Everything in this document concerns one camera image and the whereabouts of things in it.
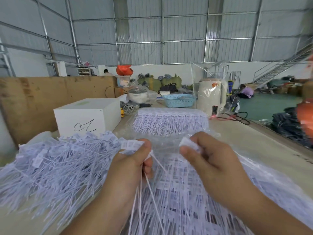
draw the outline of forearm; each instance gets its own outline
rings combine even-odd
[[[305,224],[279,207],[263,193],[249,195],[245,204],[233,211],[256,235],[313,234]]]
[[[106,201],[100,194],[71,223],[61,235],[118,235],[128,214]]]

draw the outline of white box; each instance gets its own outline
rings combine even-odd
[[[89,98],[54,109],[61,136],[97,136],[106,130],[113,131],[121,120],[120,103],[115,98]]]

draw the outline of metal staircase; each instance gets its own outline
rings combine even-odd
[[[253,84],[257,86],[256,89],[264,87],[266,83],[271,81],[278,74],[286,71],[288,68],[302,61],[305,61],[312,53],[312,40],[313,37],[309,39],[310,43],[308,45],[300,49],[295,55],[293,55],[289,59],[280,61],[276,64],[274,64],[275,61],[273,61],[262,67],[260,70],[256,71],[253,77]]]

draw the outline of purple shirt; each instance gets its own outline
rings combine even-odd
[[[253,90],[250,87],[245,87],[240,93],[247,95],[249,98],[253,96]]]

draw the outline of red bag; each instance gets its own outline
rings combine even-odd
[[[134,71],[130,68],[131,65],[118,65],[116,68],[116,73],[119,76],[131,76]]]

